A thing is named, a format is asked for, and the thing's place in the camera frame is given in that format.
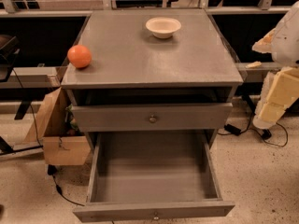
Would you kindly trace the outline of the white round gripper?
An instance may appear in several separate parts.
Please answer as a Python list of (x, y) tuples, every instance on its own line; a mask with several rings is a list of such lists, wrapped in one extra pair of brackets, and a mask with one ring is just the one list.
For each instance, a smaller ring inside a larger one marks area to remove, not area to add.
[[(252, 50), (271, 53), (272, 59), (283, 65), (299, 64), (299, 2), (296, 2), (275, 29), (255, 42)], [(284, 67), (264, 79), (261, 98), (256, 106), (253, 125), (269, 129), (299, 98), (299, 68)]]

